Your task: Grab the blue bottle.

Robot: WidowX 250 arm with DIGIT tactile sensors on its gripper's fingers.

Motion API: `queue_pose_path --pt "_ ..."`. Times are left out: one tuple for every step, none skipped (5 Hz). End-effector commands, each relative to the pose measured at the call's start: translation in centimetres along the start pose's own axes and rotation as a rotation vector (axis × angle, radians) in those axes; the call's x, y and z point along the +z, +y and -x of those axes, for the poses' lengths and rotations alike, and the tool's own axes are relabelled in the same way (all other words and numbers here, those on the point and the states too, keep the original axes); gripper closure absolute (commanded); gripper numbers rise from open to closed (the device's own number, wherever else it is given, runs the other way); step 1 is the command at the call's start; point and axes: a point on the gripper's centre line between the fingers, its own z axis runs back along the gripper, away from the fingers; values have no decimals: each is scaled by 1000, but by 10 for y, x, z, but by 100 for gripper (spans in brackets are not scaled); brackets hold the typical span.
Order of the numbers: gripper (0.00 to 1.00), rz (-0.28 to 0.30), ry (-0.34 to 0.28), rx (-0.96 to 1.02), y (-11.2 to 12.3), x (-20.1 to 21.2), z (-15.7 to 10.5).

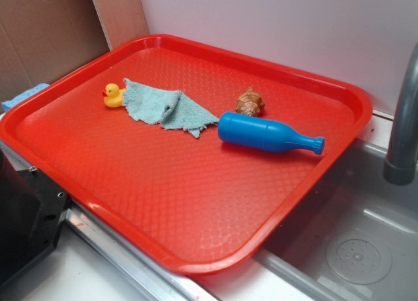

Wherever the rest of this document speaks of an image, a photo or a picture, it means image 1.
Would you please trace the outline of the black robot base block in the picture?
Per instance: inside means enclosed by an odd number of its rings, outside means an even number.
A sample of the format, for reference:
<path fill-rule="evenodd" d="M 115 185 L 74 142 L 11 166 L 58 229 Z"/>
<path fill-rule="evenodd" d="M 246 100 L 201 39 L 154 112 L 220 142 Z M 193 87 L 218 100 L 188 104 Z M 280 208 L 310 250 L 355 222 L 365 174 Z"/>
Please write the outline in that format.
<path fill-rule="evenodd" d="M 1 289 L 55 250 L 68 203 L 43 171 L 16 170 L 1 153 Z"/>

